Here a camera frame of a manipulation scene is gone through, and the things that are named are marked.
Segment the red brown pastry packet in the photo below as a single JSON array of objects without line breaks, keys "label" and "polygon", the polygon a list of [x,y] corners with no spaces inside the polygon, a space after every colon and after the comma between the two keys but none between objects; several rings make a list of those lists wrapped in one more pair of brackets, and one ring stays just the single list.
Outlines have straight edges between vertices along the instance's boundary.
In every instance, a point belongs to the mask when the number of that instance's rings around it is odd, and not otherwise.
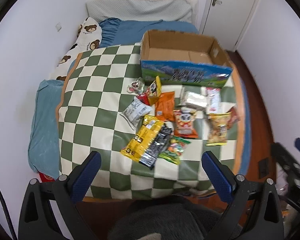
[{"label": "red brown pastry packet", "polygon": [[232,106],[229,110],[228,110],[229,115],[229,120],[227,123],[227,128],[231,129],[232,126],[238,122],[240,120],[239,115],[237,113],[237,108],[235,106]]}]

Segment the yellow chips bag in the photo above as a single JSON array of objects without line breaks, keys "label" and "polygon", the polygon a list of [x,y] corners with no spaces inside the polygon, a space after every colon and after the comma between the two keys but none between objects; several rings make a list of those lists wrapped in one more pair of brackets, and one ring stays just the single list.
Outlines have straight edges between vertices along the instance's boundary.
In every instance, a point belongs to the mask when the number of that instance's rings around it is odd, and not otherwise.
[{"label": "yellow chips bag", "polygon": [[223,146],[228,142],[228,122],[231,113],[209,114],[208,122],[210,125],[207,146]]}]

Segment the fruit candy bag green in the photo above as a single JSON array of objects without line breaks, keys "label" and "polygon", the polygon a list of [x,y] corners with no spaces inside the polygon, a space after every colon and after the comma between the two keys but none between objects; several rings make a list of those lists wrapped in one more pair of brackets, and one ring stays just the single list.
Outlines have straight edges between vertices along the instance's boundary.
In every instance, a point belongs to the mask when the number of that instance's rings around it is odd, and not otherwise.
[{"label": "fruit candy bag green", "polygon": [[170,163],[179,165],[180,156],[190,143],[190,141],[184,138],[172,136],[169,140],[168,146],[158,155],[158,158],[165,159]]}]

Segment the white pink snack pack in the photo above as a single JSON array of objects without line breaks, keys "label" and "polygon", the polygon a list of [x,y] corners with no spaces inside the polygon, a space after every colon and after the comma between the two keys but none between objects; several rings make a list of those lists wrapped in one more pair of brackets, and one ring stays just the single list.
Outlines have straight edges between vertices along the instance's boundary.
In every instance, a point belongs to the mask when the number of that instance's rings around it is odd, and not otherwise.
[{"label": "white pink snack pack", "polygon": [[221,114],[221,89],[203,87],[202,94],[207,100],[206,114]]}]

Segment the silver white cookie pack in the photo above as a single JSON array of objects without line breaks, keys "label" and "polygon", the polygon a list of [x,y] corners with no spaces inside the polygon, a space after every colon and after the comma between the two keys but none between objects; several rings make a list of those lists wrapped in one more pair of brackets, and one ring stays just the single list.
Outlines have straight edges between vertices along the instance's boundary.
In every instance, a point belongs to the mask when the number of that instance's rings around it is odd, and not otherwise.
[{"label": "silver white cookie pack", "polygon": [[207,107],[207,99],[204,95],[186,90],[183,87],[180,92],[179,106],[203,110]]}]

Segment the orange cartoon chips bag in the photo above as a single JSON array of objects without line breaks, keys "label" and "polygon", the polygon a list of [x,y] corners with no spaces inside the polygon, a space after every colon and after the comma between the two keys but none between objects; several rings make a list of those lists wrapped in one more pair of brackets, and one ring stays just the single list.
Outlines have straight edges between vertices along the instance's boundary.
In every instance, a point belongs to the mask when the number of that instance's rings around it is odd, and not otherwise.
[{"label": "orange cartoon chips bag", "polygon": [[198,138],[198,133],[194,128],[196,110],[186,108],[173,111],[174,115],[174,135],[183,138]]}]

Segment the yellow black snack bag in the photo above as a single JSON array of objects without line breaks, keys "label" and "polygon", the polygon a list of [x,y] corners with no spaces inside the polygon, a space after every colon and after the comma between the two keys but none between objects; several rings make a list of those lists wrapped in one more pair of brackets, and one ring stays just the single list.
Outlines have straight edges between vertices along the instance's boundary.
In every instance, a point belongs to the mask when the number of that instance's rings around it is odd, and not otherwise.
[{"label": "yellow black snack bag", "polygon": [[172,137],[172,129],[155,116],[145,115],[142,126],[120,153],[150,169]]}]

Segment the grey white snack bag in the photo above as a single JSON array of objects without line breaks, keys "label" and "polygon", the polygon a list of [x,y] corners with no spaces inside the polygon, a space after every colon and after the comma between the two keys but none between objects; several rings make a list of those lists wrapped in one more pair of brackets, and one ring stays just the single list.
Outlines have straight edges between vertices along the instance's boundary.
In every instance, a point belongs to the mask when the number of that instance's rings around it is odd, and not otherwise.
[{"label": "grey white snack bag", "polygon": [[135,97],[120,115],[128,122],[131,129],[136,129],[140,119],[147,115],[151,110],[151,106],[142,103]]}]

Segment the orange snack bag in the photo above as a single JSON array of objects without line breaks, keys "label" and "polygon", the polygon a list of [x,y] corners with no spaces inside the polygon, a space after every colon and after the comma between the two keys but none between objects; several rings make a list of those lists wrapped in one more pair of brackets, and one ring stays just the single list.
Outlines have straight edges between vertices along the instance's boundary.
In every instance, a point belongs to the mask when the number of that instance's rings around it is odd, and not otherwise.
[{"label": "orange snack bag", "polygon": [[164,92],[155,103],[155,116],[161,121],[174,121],[175,92]]}]

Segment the small white cartoon packet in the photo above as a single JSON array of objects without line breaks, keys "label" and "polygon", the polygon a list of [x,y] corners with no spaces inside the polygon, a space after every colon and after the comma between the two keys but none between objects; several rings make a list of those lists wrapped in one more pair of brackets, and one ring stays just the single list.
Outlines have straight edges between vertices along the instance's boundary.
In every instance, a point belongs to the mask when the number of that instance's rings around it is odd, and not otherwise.
[{"label": "small white cartoon packet", "polygon": [[145,83],[143,81],[143,78],[139,77],[128,85],[127,92],[140,95],[143,93],[144,87]]}]

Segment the red yellow panda snack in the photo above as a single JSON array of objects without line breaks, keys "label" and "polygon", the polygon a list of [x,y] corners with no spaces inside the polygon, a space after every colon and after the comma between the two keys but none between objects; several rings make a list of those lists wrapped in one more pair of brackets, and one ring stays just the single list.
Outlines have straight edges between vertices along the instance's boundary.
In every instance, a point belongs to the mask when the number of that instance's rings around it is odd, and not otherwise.
[{"label": "red yellow panda snack", "polygon": [[157,76],[147,90],[138,95],[136,98],[139,99],[142,103],[152,106],[155,104],[161,96],[161,81],[160,77]]}]

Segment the blue bed sheet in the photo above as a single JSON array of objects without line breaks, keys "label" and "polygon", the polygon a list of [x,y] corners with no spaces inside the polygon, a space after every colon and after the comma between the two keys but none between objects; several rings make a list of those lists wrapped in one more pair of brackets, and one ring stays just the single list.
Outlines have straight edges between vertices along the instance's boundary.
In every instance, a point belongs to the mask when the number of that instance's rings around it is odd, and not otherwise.
[{"label": "blue bed sheet", "polygon": [[[197,33],[194,25],[187,22],[123,21],[109,18],[99,23],[102,29],[101,47],[139,42],[143,34],[152,29]],[[41,181],[54,181],[58,173],[57,121],[55,108],[61,99],[65,76],[43,80],[36,92],[36,106],[31,125],[28,160],[38,172]]]}]

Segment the green white checkered blanket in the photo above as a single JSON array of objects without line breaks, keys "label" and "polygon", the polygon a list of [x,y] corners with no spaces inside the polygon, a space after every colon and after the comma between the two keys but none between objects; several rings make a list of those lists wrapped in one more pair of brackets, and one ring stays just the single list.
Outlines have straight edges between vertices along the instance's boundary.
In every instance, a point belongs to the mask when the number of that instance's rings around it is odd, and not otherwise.
[{"label": "green white checkered blanket", "polygon": [[203,111],[190,120],[197,137],[182,150],[180,164],[158,159],[149,168],[122,154],[136,137],[143,119],[154,107],[137,103],[128,87],[141,76],[140,45],[117,45],[79,53],[64,82],[56,109],[61,174],[70,174],[92,152],[101,155],[101,167],[86,193],[95,199],[148,199],[183,191],[212,192],[201,165],[202,154],[212,151],[234,172],[244,171],[248,143],[244,98],[238,74],[221,89],[221,111],[236,107],[240,120],[228,132],[224,145],[209,146],[210,124]]}]

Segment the bear print pillow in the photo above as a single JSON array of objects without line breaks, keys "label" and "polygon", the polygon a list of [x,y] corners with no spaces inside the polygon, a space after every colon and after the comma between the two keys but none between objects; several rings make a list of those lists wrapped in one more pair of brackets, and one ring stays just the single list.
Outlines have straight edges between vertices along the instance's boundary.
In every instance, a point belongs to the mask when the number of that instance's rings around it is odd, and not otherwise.
[{"label": "bear print pillow", "polygon": [[54,72],[50,75],[50,79],[67,76],[70,65],[76,60],[77,55],[85,51],[99,48],[101,41],[102,28],[93,18],[86,18],[79,26],[77,40],[62,57]]}]

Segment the wall socket left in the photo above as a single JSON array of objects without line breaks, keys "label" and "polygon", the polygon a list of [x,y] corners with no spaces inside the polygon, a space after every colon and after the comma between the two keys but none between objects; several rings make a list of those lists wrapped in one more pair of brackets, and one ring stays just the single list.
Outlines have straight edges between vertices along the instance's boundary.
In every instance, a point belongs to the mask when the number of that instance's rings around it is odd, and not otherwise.
[{"label": "wall socket left", "polygon": [[56,26],[55,26],[56,30],[59,32],[62,28],[61,24],[60,23],[57,23]]}]

